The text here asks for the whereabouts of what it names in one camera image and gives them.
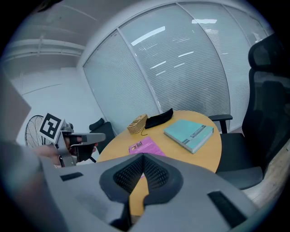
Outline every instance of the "person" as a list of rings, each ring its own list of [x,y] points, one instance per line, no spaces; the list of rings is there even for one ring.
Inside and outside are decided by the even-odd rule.
[[[70,149],[69,138],[65,137],[64,141],[65,141],[65,145],[66,145],[68,151],[70,153],[72,153],[72,151]],[[82,138],[77,137],[77,141],[81,142]],[[95,152],[97,150],[96,147],[98,146],[98,143],[95,143],[94,146],[95,147],[93,148],[92,152]],[[54,165],[60,165],[58,150],[56,149],[56,147],[53,144],[35,147],[35,148],[33,148],[33,151],[38,156],[50,158]]]

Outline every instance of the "metal frame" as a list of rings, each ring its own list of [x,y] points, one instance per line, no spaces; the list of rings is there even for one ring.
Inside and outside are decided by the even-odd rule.
[[[241,25],[239,24],[239,22],[236,20],[236,18],[232,15],[232,13],[225,7],[224,4],[222,4],[223,8],[229,13],[229,15],[235,20],[235,22],[237,23],[237,25],[239,26],[239,28],[242,30],[244,36],[246,37],[246,40],[248,41],[249,45],[250,45],[250,48],[251,48],[251,43],[249,41],[249,38],[247,37],[244,29],[241,27]]]
[[[153,89],[152,85],[150,84],[150,81],[149,81],[149,79],[148,79],[148,76],[147,76],[145,70],[143,69],[142,64],[141,64],[139,58],[135,55],[135,52],[133,51],[133,48],[130,46],[129,42],[127,41],[127,39],[125,38],[125,36],[124,36],[124,34],[121,32],[121,30],[120,30],[119,28],[117,28],[117,31],[119,32],[120,36],[122,37],[122,39],[123,39],[124,42],[126,43],[128,49],[130,50],[132,56],[134,57],[134,59],[135,59],[135,61],[136,61],[136,63],[137,63],[137,65],[138,65],[138,67],[139,67],[141,73],[143,74],[143,77],[144,77],[144,79],[145,79],[145,81],[146,81],[146,83],[147,83],[147,85],[148,85],[148,88],[150,89],[150,92],[151,92],[152,97],[153,97],[153,99],[154,99],[154,101],[155,101],[155,104],[156,104],[156,106],[157,106],[157,108],[158,108],[159,113],[163,113],[162,110],[161,110],[161,106],[160,106],[160,104],[159,104],[159,101],[157,100],[157,97],[156,97],[156,94],[155,94],[155,92],[154,92],[154,89]]]
[[[180,5],[179,3],[176,3],[176,5],[178,5],[180,8],[182,8],[182,9],[183,9],[187,14],[189,14],[190,17],[192,17],[192,18],[195,20],[195,18],[193,17],[193,15],[191,15],[191,13],[190,13],[187,9],[185,9],[182,5]],[[223,67],[223,63],[222,63],[221,57],[220,57],[220,55],[219,55],[217,49],[215,48],[215,46],[214,46],[212,40],[210,39],[210,37],[208,36],[208,34],[206,33],[206,31],[203,29],[203,27],[202,27],[199,23],[198,23],[198,25],[199,25],[199,27],[203,30],[203,32],[206,34],[206,36],[208,37],[209,41],[212,43],[214,49],[216,50],[217,56],[218,56],[218,58],[219,58],[219,60],[220,60],[220,62],[221,62],[221,64],[222,64],[222,69],[223,69],[223,72],[224,72],[224,74],[225,74],[226,81],[227,81],[227,75],[226,75],[226,72],[225,72],[225,69],[224,69],[224,67]],[[229,108],[230,108],[230,114],[231,114],[231,98],[230,98],[230,89],[229,89],[229,87],[228,87],[228,82],[227,82],[227,92],[228,92]],[[228,127],[227,127],[227,128],[230,128],[230,123],[231,123],[231,122],[228,120],[227,123],[228,123]]]
[[[32,45],[30,48],[22,48],[22,46]],[[55,48],[42,48],[42,45],[55,45]],[[15,51],[9,52],[10,48],[19,48]],[[68,55],[80,57],[85,46],[53,40],[44,39],[41,35],[39,39],[23,39],[15,42],[11,42],[6,46],[7,52],[1,57],[2,62],[13,60],[15,58],[34,56],[34,55]]]
[[[84,70],[84,67],[85,67],[85,65],[87,64],[88,60],[89,60],[89,59],[91,58],[91,56],[92,56],[92,55],[93,55],[93,54],[98,50],[98,48],[101,46],[101,44],[102,44],[104,41],[106,41],[107,38],[109,38],[110,35],[111,35],[112,33],[114,33],[115,31],[118,31],[119,34],[121,35],[121,37],[123,38],[124,42],[126,43],[128,49],[130,50],[130,52],[131,52],[133,58],[135,59],[135,61],[136,61],[137,65],[138,65],[138,67],[139,67],[141,73],[143,74],[143,77],[144,77],[144,79],[145,79],[145,81],[146,81],[146,83],[147,83],[147,85],[148,85],[148,88],[150,89],[150,92],[151,92],[151,94],[152,94],[152,97],[153,97],[153,99],[154,99],[154,101],[155,101],[155,103],[156,103],[156,106],[157,106],[159,112],[162,113],[161,106],[160,106],[160,104],[159,104],[159,102],[158,102],[158,99],[157,99],[156,94],[155,94],[155,92],[154,92],[154,90],[153,90],[153,87],[152,87],[152,85],[150,84],[150,82],[149,82],[149,80],[148,80],[148,76],[147,76],[147,74],[146,74],[144,68],[142,67],[142,64],[140,63],[139,59],[135,56],[135,52],[133,51],[132,47],[130,46],[130,44],[129,44],[128,41],[126,40],[124,34],[121,32],[120,27],[122,27],[123,25],[125,25],[125,24],[129,23],[130,21],[136,19],[137,17],[142,16],[143,14],[147,14],[147,13],[149,13],[149,12],[151,12],[151,11],[153,11],[153,10],[156,10],[156,9],[158,9],[158,8],[160,8],[160,7],[166,7],[166,6],[169,6],[169,5],[177,5],[177,6],[179,6],[180,8],[182,8],[186,13],[188,13],[188,14],[189,14],[193,19],[194,19],[194,17],[193,17],[193,16],[192,16],[192,15],[191,15],[191,14],[190,14],[190,13],[189,13],[185,8],[184,8],[184,7],[183,7],[183,6],[180,5],[180,3],[189,3],[189,4],[194,4],[194,3],[211,3],[211,4],[218,4],[218,5],[223,6],[224,9],[225,9],[225,10],[226,10],[230,15],[231,15],[231,17],[235,20],[235,22],[237,23],[237,25],[239,26],[239,28],[242,30],[243,34],[245,35],[245,37],[246,37],[246,39],[247,39],[249,45],[251,46],[250,41],[248,40],[248,38],[247,38],[247,36],[246,36],[244,30],[241,28],[240,24],[237,22],[237,20],[234,18],[234,16],[233,16],[233,15],[232,15],[228,10],[227,10],[227,8],[225,7],[225,6],[229,6],[229,7],[232,7],[232,6],[227,5],[227,4],[221,4],[221,3],[211,2],[211,1],[206,1],[206,2],[204,2],[204,1],[173,1],[173,2],[164,3],[164,4],[160,4],[160,5],[157,5],[157,6],[154,6],[154,7],[148,8],[148,9],[146,9],[146,10],[144,10],[144,11],[141,11],[140,13],[138,13],[138,14],[132,16],[132,17],[129,17],[126,21],[120,23],[120,24],[119,24],[117,27],[115,27],[115,28],[114,28],[114,29],[113,29],[109,34],[107,34],[107,35],[104,37],[104,39],[102,39],[101,42],[100,42],[100,43],[96,46],[96,48],[92,51],[92,53],[89,55],[89,57],[87,58],[87,60],[85,61],[85,63],[84,63],[83,66],[82,66],[83,70]],[[253,16],[252,14],[247,13],[247,12],[245,12],[245,11],[239,9],[239,8],[236,8],[236,9],[238,9],[238,10],[240,10],[240,11],[242,11],[242,12],[248,14],[250,17],[252,17],[253,19],[255,19],[255,20],[257,20],[258,22],[260,22],[260,21],[259,21],[258,19],[256,19],[255,16]]]
[[[257,20],[256,18],[252,17],[251,15],[249,15],[249,16],[250,16],[251,18],[253,18],[254,20],[256,20],[256,21],[260,24],[260,26],[263,28],[263,31],[265,32],[266,36],[270,36],[270,34],[267,33],[267,31],[266,31],[265,28],[262,26],[262,24],[261,24],[261,22],[260,22],[259,20]]]

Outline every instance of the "ceiling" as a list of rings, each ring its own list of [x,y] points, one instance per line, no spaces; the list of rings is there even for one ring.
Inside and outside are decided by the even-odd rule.
[[[63,0],[27,17],[6,46],[1,61],[5,64],[30,56],[62,55],[75,67],[89,38],[112,16],[137,1]]]

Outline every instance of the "round wooden table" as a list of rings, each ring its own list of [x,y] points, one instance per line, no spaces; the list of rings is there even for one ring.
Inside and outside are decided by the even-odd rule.
[[[166,127],[173,124],[178,119],[185,119],[214,127],[213,135],[195,154],[191,154],[163,132]],[[141,132],[132,135],[127,129],[124,130],[105,147],[97,161],[102,162],[129,155],[129,146],[150,136],[166,156],[170,158],[195,164],[212,172],[216,172],[218,168],[222,154],[221,137],[216,125],[203,114],[193,111],[174,111],[172,118],[168,122],[143,130],[142,134],[147,135],[143,136]],[[147,180],[143,177],[130,195],[130,212],[132,215],[140,216],[143,213],[143,199],[148,194]]]

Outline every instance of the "mesh chair back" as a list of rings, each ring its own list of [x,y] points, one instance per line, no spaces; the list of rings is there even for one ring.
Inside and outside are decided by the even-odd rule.
[[[290,78],[285,58],[275,35],[249,52],[250,99],[242,130],[255,165],[263,171],[290,138]]]

